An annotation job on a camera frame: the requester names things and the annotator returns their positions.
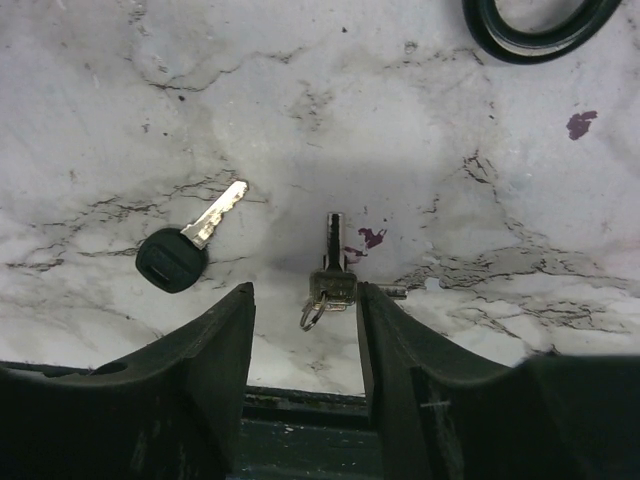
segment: silver key blade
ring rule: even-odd
[[[180,233],[202,250],[222,221],[222,215],[231,210],[244,197],[247,190],[249,190],[247,182],[241,180],[234,182],[195,223],[190,223]]]
[[[327,214],[327,254],[322,263],[324,270],[347,271],[347,257],[344,253],[344,214]]]

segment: marble surface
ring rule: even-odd
[[[448,0],[0,0],[0,358],[96,367],[253,281],[249,382],[360,394],[354,309],[297,326],[331,210],[476,353],[640,353],[639,24],[518,67]],[[147,283],[140,242],[236,177],[205,278]]]

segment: small key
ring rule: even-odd
[[[309,292],[315,310],[323,301],[328,312],[343,312],[356,301],[358,278],[347,272],[347,258],[344,254],[344,216],[330,213],[327,216],[327,254],[323,269],[317,270],[309,278]]]
[[[196,283],[209,264],[204,249],[224,213],[244,197],[249,185],[236,181],[195,223],[182,230],[163,228],[147,238],[136,256],[144,278],[167,293],[178,293]]]

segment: metal key ring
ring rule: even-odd
[[[316,323],[318,323],[318,320],[320,320],[320,317],[322,317],[322,314],[326,310],[328,303],[329,303],[329,295],[327,295],[327,292],[322,292],[322,299],[320,300],[320,309],[318,310],[318,313],[314,315],[311,321],[307,323],[307,319],[309,318],[309,315],[313,310],[313,302],[311,301],[311,299],[309,299],[307,304],[304,306],[304,309],[302,310],[302,318],[300,319],[300,328],[305,332],[308,332],[313,327],[315,327]]]

